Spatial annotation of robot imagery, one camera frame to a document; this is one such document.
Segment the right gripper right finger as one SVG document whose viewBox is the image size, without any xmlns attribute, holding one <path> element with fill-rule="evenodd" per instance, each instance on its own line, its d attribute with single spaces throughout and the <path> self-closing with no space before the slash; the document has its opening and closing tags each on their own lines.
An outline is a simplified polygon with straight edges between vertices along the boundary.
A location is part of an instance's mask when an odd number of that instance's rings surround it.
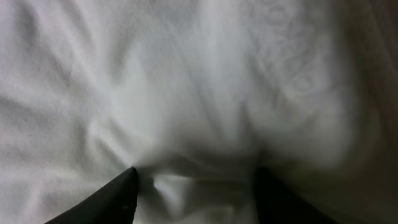
<svg viewBox="0 0 398 224">
<path fill-rule="evenodd" d="M 253 193 L 260 224 L 336 224 L 265 167 L 255 173 Z"/>
</svg>

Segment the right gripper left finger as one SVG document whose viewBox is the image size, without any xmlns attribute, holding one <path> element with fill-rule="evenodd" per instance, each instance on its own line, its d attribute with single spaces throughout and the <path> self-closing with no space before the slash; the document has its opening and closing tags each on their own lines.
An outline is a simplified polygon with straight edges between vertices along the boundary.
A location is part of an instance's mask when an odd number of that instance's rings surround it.
<svg viewBox="0 0 398 224">
<path fill-rule="evenodd" d="M 138 189 L 137 170 L 130 167 L 84 201 L 46 224 L 132 224 Z"/>
</svg>

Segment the white printed t-shirt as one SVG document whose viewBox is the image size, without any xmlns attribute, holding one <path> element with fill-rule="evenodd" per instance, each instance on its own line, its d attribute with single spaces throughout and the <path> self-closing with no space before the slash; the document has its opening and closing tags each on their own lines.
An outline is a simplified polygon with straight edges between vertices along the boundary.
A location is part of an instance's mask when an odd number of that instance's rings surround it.
<svg viewBox="0 0 398 224">
<path fill-rule="evenodd" d="M 1 222 L 130 167 L 135 223 L 256 223 L 266 167 L 397 222 L 396 1 L 2 1 Z"/>
</svg>

